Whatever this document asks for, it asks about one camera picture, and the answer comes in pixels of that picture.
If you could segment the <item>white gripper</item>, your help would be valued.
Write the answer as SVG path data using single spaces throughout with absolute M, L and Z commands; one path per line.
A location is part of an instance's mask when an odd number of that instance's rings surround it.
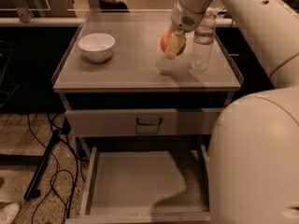
M 167 59 L 175 59 L 186 46 L 186 33 L 194 31 L 201 20 L 205 16 L 205 11 L 193 12 L 183 6 L 179 0 L 177 0 L 173 6 L 171 12 L 171 25 L 176 31 L 167 33 L 167 42 L 165 46 L 165 57 Z

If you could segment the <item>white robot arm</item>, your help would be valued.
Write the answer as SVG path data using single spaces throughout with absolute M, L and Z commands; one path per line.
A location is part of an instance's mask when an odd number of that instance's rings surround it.
M 177 0 L 175 29 L 212 0 Z M 228 105 L 208 147 L 210 224 L 299 224 L 299 15 L 281 0 L 221 0 L 270 78 Z

